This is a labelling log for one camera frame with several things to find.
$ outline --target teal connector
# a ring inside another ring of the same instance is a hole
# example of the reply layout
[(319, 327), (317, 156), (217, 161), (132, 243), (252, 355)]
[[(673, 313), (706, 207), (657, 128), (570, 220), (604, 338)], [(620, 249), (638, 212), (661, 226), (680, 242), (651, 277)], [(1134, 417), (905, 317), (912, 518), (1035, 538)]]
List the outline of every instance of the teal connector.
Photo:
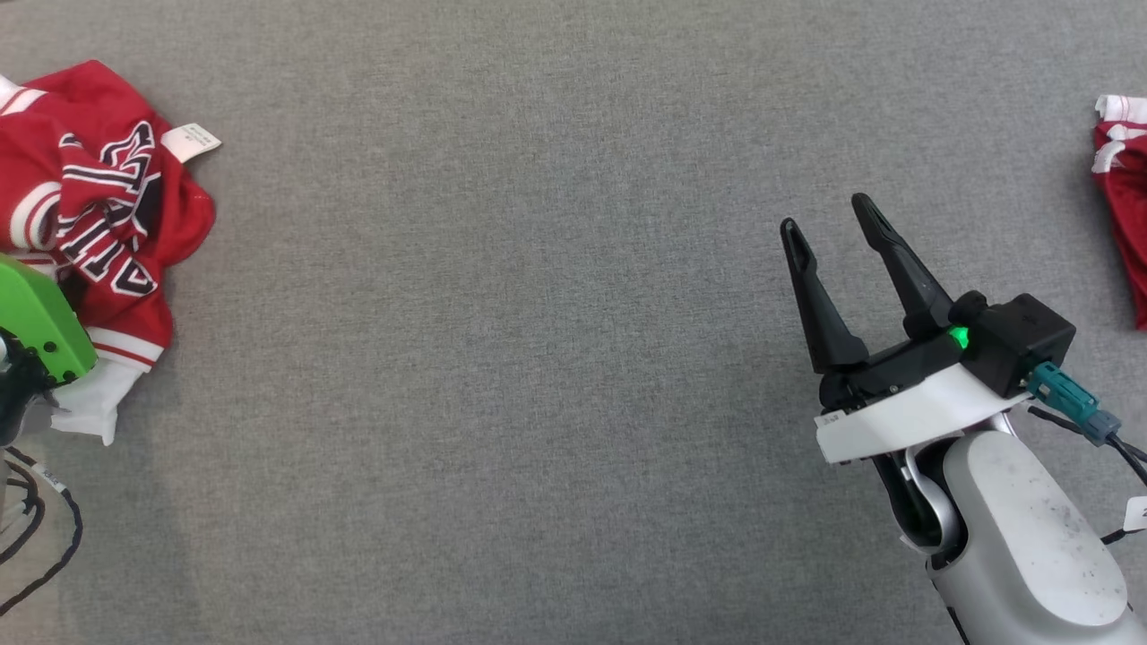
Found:
[(1116, 415), (1099, 409), (1099, 399), (1052, 363), (1040, 363), (1028, 379), (1028, 391), (1045, 405), (1067, 414), (1095, 445), (1123, 426)]

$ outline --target lettering on jersey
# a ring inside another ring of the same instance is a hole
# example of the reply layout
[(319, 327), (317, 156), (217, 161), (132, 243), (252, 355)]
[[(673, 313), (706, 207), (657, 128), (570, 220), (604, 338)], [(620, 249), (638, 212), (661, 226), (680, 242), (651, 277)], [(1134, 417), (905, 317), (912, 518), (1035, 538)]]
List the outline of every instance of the lettering on jersey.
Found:
[[(60, 146), (79, 145), (72, 135)], [(68, 164), (64, 179), (116, 188), (102, 203), (75, 217), (61, 217), (56, 236), (60, 252), (93, 282), (110, 281), (111, 290), (142, 297), (156, 290), (156, 281), (132, 256), (151, 232), (163, 200), (158, 172), (149, 173), (156, 138), (151, 124), (141, 121), (131, 134), (100, 150), (101, 165)]]

